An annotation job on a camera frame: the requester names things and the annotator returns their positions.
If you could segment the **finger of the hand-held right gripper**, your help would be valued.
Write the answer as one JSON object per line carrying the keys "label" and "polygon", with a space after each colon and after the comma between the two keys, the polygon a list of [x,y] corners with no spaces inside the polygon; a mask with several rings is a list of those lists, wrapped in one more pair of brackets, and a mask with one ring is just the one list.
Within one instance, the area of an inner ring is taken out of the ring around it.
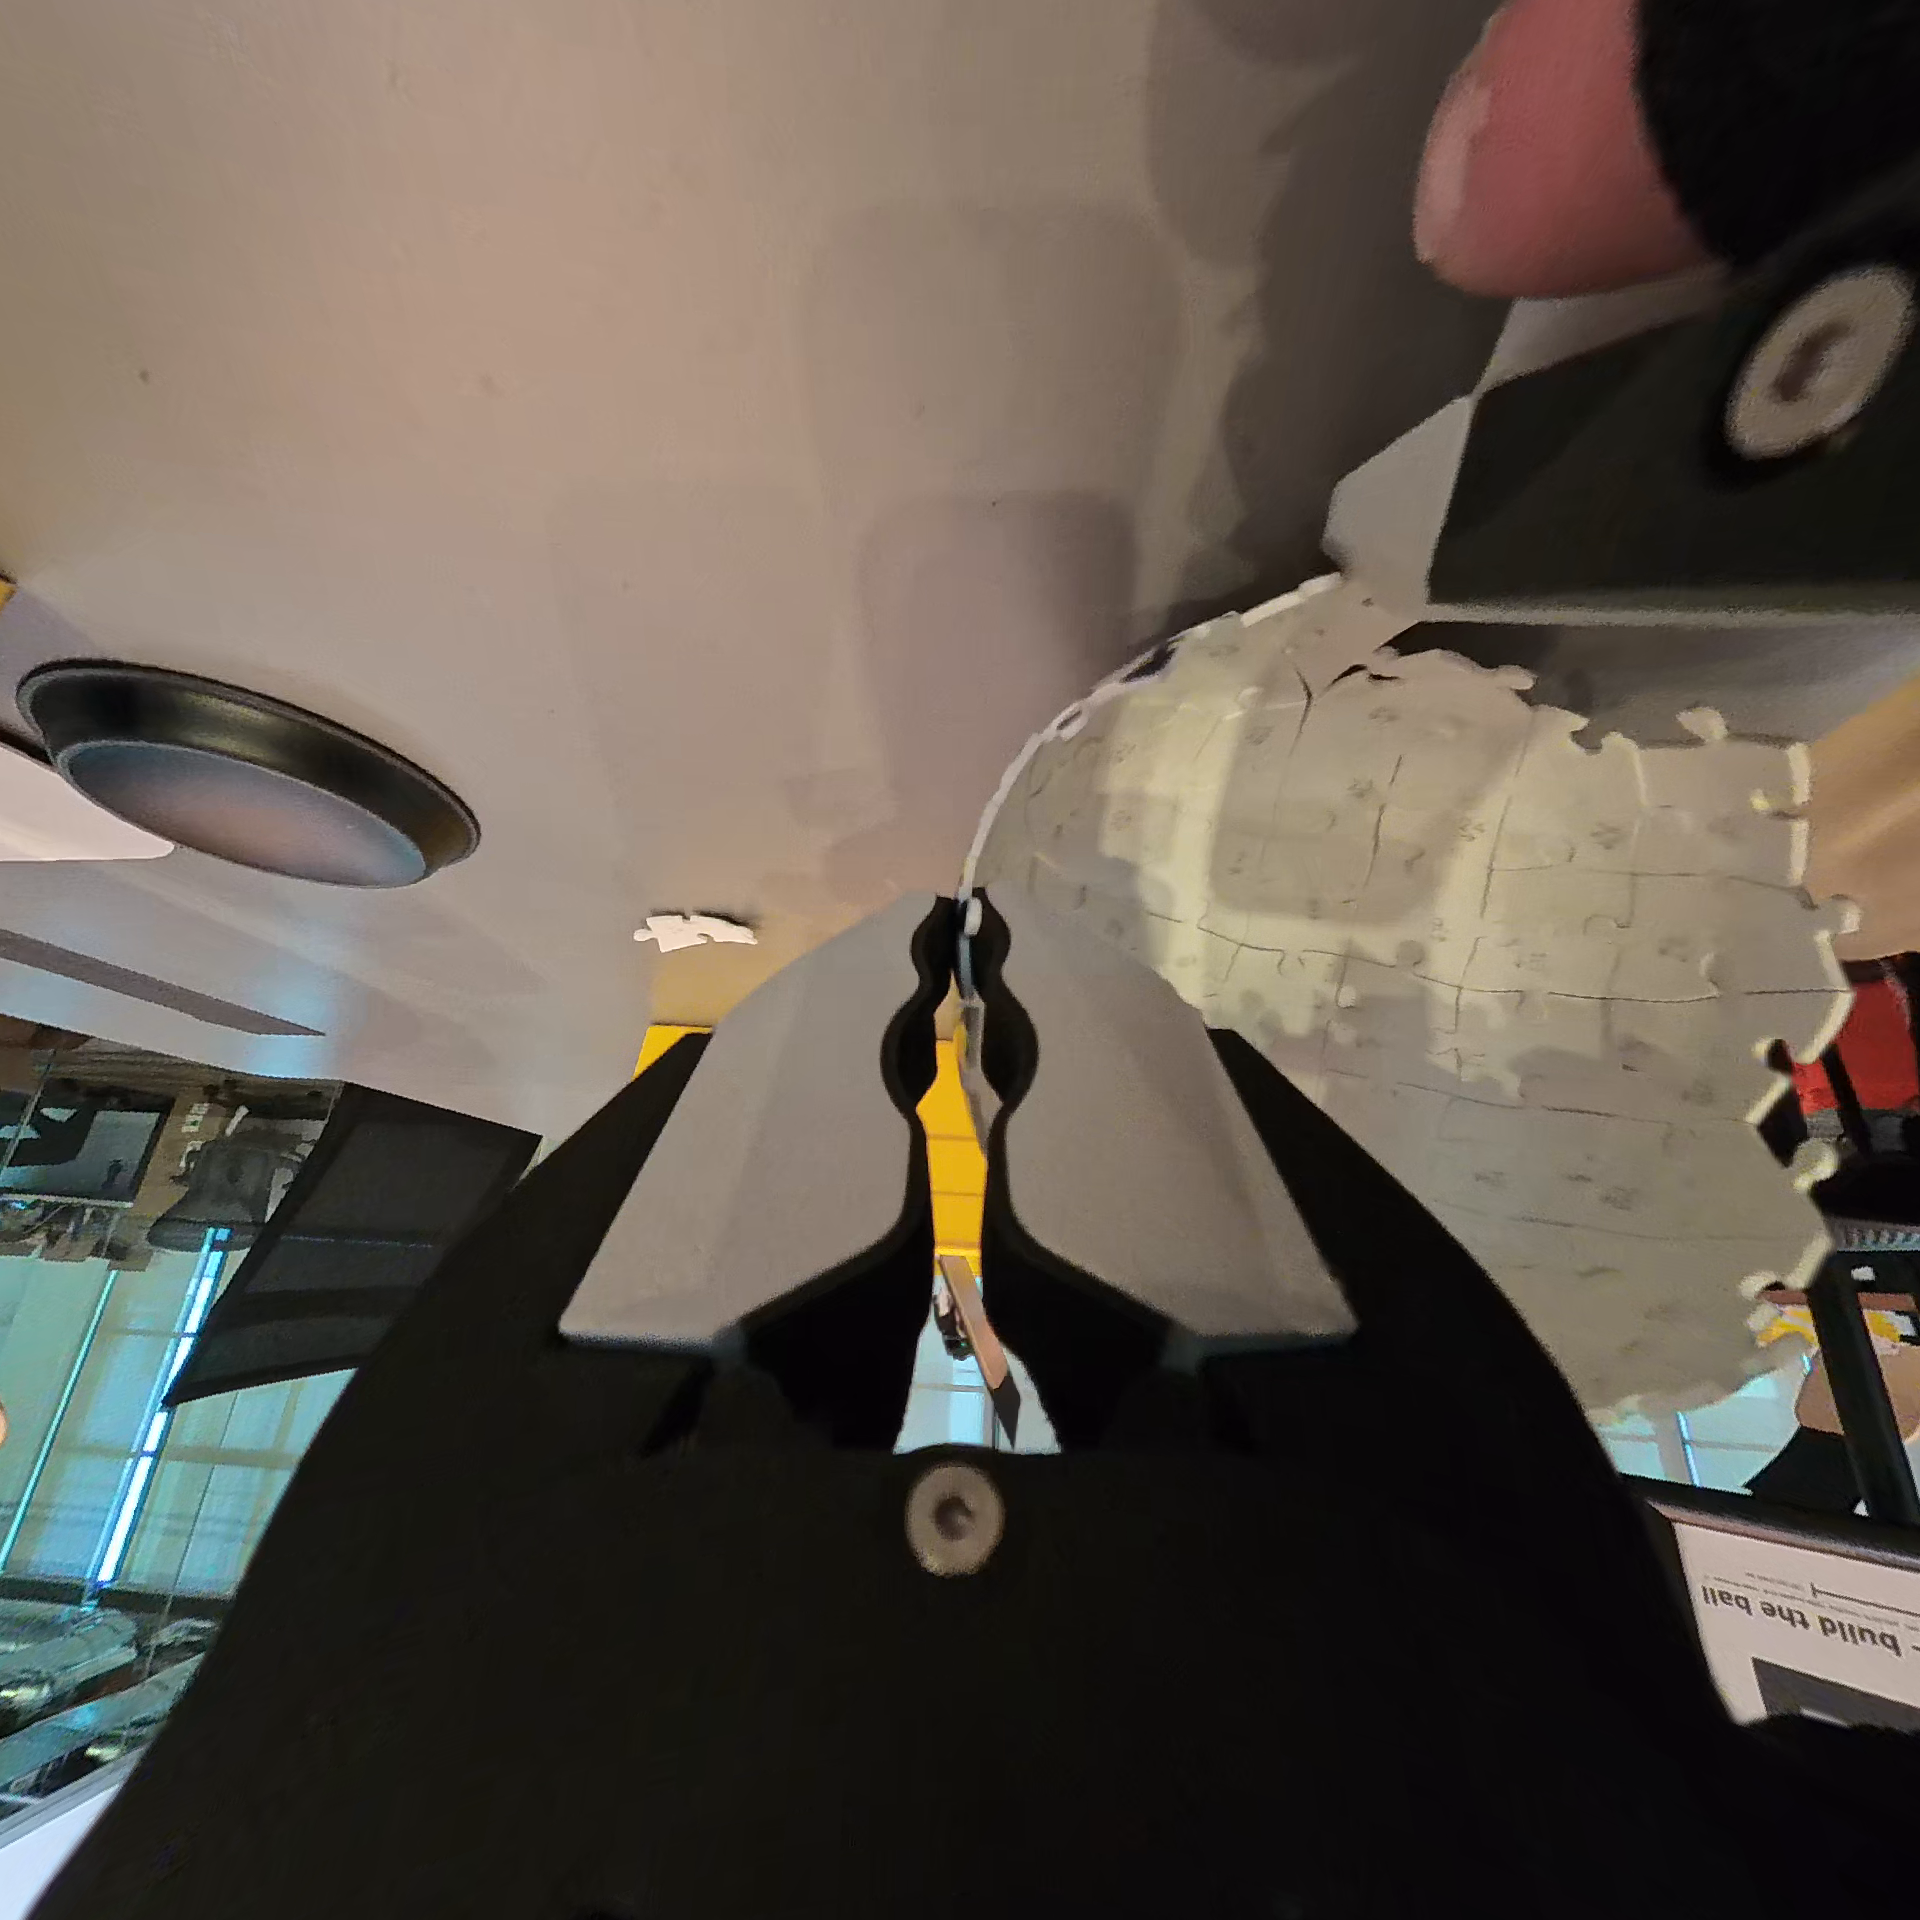
{"label": "finger of the hand-held right gripper", "polygon": [[[1618,296],[1514,297],[1476,387],[1346,471],[1328,507],[1330,563],[1392,612],[1430,612],[1426,567],[1483,387],[1569,362],[1655,322],[1712,307],[1722,271],[1678,271]],[[1574,709],[1592,736],[1678,743],[1678,709],[1717,709],[1734,736],[1824,741],[1920,671],[1913,622],[1812,628],[1529,628],[1441,612],[1441,653],[1535,671],[1535,702]]]}

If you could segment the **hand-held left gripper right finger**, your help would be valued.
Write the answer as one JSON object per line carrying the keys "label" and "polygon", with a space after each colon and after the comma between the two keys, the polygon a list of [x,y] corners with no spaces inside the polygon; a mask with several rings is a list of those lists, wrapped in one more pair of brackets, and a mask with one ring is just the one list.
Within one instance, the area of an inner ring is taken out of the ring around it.
{"label": "hand-held left gripper right finger", "polygon": [[1154,970],[973,888],[981,1286],[1060,1452],[1154,1379],[1351,1344],[1215,1035]]}

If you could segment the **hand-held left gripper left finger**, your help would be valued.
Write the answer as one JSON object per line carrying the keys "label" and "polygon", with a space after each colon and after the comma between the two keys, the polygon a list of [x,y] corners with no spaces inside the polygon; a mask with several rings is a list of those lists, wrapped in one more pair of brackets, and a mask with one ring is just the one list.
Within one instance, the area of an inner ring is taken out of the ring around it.
{"label": "hand-held left gripper left finger", "polygon": [[560,1335],[762,1370],[841,1452],[898,1452],[930,1316],[919,1096],[951,900],[898,896],[739,998],[648,1146]]}

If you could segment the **partly built puzzle ball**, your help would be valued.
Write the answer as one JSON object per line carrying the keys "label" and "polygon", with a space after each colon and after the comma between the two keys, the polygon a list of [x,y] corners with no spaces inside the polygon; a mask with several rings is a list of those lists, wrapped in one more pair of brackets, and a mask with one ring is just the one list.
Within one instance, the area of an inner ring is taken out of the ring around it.
{"label": "partly built puzzle ball", "polygon": [[965,884],[1154,970],[1357,1136],[1595,1414],[1697,1413],[1807,1346],[1826,1256],[1760,1123],[1851,991],[1807,896],[1812,755],[1678,743],[1405,653],[1328,574],[1099,682],[1003,770]]}

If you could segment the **black round ball stand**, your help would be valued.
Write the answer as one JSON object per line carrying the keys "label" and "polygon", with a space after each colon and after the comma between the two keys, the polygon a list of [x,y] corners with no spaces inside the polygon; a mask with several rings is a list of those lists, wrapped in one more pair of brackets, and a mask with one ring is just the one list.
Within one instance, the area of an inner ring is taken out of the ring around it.
{"label": "black round ball stand", "polygon": [[438,775],[265,692],[132,664],[46,664],[17,705],[74,793],[232,869],[397,890],[478,847],[472,806]]}

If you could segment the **person's right hand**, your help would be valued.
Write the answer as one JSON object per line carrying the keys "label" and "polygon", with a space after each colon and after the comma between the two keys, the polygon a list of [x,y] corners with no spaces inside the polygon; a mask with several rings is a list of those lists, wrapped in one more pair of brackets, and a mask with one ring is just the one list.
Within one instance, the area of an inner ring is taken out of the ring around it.
{"label": "person's right hand", "polygon": [[1445,82],[1412,203],[1421,264],[1481,297],[1704,271],[1638,87],[1639,6],[1507,0]]}

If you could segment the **yellow box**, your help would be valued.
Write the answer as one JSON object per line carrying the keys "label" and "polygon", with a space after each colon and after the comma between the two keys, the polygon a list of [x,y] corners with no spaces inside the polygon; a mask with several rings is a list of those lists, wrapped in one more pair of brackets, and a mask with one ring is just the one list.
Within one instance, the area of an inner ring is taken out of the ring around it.
{"label": "yellow box", "polygon": [[620,1243],[674,1277],[725,1277],[779,1233],[779,1266],[819,1276],[898,1232],[901,1199],[930,1199],[941,1256],[981,1248],[985,1146],[951,1043],[930,1047],[930,1092],[898,1109],[880,1073],[886,1020],[739,1011],[719,1030],[648,1030],[637,1082],[672,1047],[697,1047],[648,1168],[620,1206]]}

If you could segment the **bronze bell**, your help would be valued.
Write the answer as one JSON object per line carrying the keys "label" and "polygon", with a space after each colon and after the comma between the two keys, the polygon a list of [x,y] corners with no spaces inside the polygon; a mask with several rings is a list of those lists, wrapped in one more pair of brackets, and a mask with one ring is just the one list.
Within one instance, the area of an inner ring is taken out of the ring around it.
{"label": "bronze bell", "polygon": [[145,1227],[155,1256],[203,1256],[208,1243],[249,1248],[275,1191],[275,1150],[221,1136],[183,1168],[187,1191]]}

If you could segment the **orange padded panel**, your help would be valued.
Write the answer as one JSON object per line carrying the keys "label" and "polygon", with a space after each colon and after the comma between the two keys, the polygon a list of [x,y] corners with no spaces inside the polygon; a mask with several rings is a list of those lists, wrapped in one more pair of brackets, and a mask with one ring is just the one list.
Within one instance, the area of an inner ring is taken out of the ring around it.
{"label": "orange padded panel", "polygon": [[1920,955],[1841,961],[1851,984],[1851,1016],[1835,1030],[1835,1058],[1867,1115],[1920,1113],[1920,1055],[1913,1055],[1913,991]]}

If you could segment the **printed task sign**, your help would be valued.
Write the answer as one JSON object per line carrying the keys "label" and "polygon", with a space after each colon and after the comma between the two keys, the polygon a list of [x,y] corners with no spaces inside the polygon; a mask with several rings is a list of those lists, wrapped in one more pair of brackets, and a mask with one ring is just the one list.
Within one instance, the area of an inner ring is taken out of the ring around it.
{"label": "printed task sign", "polygon": [[1913,1532],[1639,1485],[1734,1718],[1920,1731]]}

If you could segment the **white stand base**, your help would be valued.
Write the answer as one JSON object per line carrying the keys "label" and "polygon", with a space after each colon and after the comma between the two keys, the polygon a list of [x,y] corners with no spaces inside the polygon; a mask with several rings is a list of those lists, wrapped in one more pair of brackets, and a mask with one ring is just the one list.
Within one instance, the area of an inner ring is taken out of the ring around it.
{"label": "white stand base", "polygon": [[0,743],[0,864],[155,864],[168,840],[123,823],[57,781],[52,765]]}

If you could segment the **cartoon wall poster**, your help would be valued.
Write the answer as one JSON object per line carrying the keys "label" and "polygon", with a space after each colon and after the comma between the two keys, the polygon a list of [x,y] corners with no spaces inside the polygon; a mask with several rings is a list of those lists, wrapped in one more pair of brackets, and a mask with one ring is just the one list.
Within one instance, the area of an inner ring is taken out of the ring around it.
{"label": "cartoon wall poster", "polygon": [[1812,1370],[1792,1395],[1790,1447],[1742,1485],[1748,1501],[1920,1522],[1920,1321],[1913,1256],[1846,1248],[1802,1294],[1775,1287],[1812,1330]]}

